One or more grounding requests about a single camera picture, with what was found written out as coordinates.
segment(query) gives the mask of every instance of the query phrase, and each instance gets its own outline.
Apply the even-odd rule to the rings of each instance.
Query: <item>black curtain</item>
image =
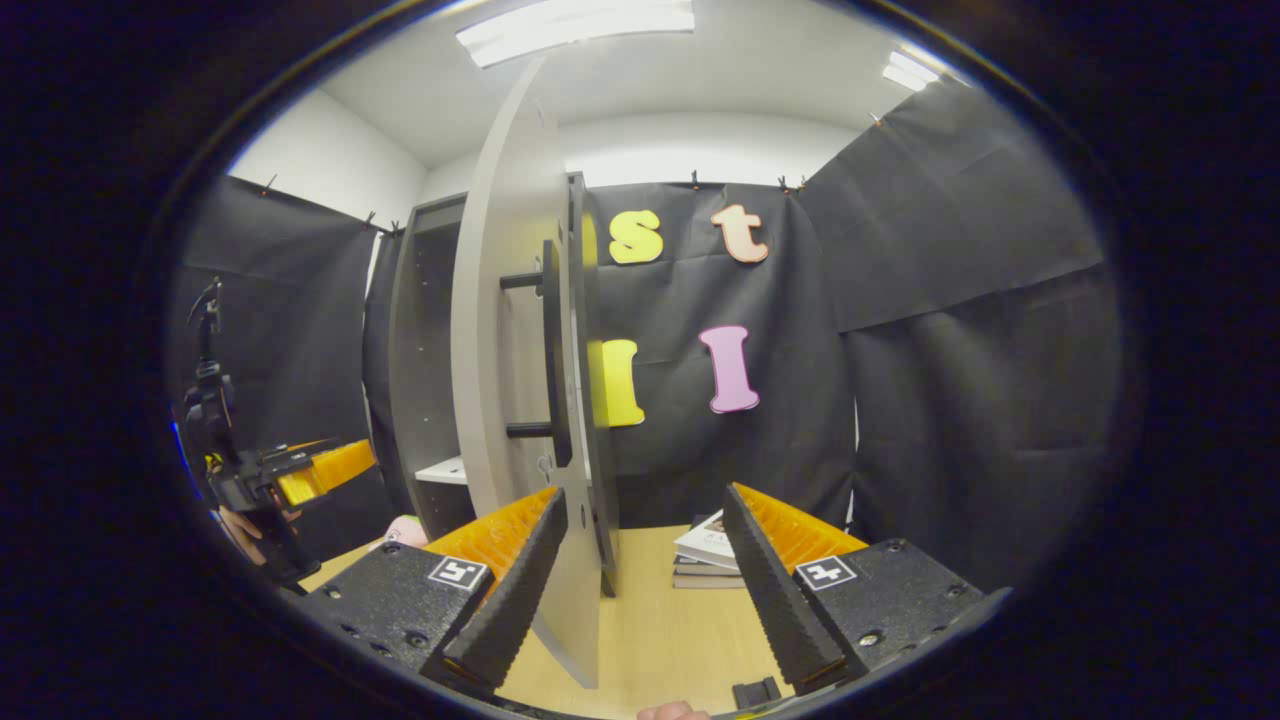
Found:
[[[1121,337],[1102,231],[1036,138],[950,78],[800,202],[858,402],[855,533],[1024,582],[1105,483]]]
[[[374,275],[365,299],[364,378],[369,400],[369,423],[372,432],[374,452],[387,479],[388,498],[399,515],[413,515],[413,502],[404,487],[404,474],[396,446],[392,424],[390,372],[387,348],[390,347],[392,286],[396,282],[396,264],[399,263],[403,232],[383,234],[378,246]]]
[[[739,480],[842,524],[852,470],[852,393],[822,254],[804,209],[777,187],[634,184],[588,191],[596,233],[600,340],[637,345],[632,377],[640,425],[613,428],[623,528],[689,523],[719,507]],[[741,204],[760,217],[762,263],[735,260],[710,215]],[[618,265],[609,220],[653,210],[662,255]],[[710,352],[698,334],[744,325],[748,377],[760,404],[716,414]]]
[[[192,301],[223,281],[223,332],[214,354],[236,384],[241,448],[326,437],[369,437],[361,389],[361,323],[372,229],[312,202],[221,177],[180,228],[166,384],[179,420],[193,384]],[[376,538],[394,516],[376,466],[308,507],[294,527],[324,560]]]

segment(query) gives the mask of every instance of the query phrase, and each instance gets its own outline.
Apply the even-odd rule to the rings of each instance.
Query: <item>book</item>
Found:
[[[733,559],[733,546],[724,534],[722,516],[724,511],[717,511],[701,523],[696,523],[687,533],[676,539],[676,552],[685,557],[700,560],[710,565],[719,565],[737,571],[737,561]]]
[[[672,575],[673,588],[745,588],[742,575]]]
[[[701,560],[694,560],[692,557],[685,557],[684,555],[676,553],[676,561],[673,562],[675,570],[673,575],[719,575],[719,577],[732,577],[737,575],[737,570],[732,568],[724,568],[721,565],[712,565],[710,562],[703,562]]]

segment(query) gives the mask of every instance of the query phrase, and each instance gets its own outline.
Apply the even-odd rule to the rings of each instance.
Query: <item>wooden table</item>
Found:
[[[730,712],[736,708],[732,687],[767,675],[790,696],[745,588],[671,587],[672,542],[687,529],[621,530],[618,597],[600,600],[598,688],[579,687],[530,632],[498,694],[559,712],[627,720],[675,700],[712,715]],[[320,587],[364,552],[360,547],[329,560],[302,587]]]

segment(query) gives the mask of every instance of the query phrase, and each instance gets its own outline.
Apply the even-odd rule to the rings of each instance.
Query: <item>fluorescent light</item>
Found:
[[[924,86],[929,85],[897,65],[884,65],[884,72],[881,74],[911,90],[924,90]]]
[[[937,70],[940,73],[945,73],[945,72],[947,72],[950,69],[950,68],[947,68],[946,63],[943,63],[942,60],[938,60],[933,55],[929,55],[928,53],[925,53],[924,50],[920,50],[919,47],[916,47],[914,45],[904,45],[902,46],[902,53],[906,53],[911,58],[914,58],[914,59],[924,63],[925,65],[933,68],[934,70]]]
[[[938,79],[938,73],[925,68],[924,65],[916,63],[915,60],[908,58],[901,53],[890,53],[888,61],[891,65],[897,65],[904,70],[911,73],[913,76],[923,79],[924,82],[933,82]]]
[[[692,0],[544,0],[457,33],[481,68],[579,40],[692,32]]]

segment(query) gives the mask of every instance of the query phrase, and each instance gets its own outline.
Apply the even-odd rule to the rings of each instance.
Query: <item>pink letter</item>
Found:
[[[698,334],[698,340],[712,350],[712,369],[716,372],[716,397],[712,398],[714,413],[750,410],[760,404],[760,396],[746,382],[742,341],[748,334],[750,333],[742,325],[708,328]]]
[[[712,224],[724,233],[724,247],[741,263],[759,263],[769,254],[769,246],[751,240],[751,228],[760,227],[759,215],[748,215],[741,205],[730,205],[712,215]]]

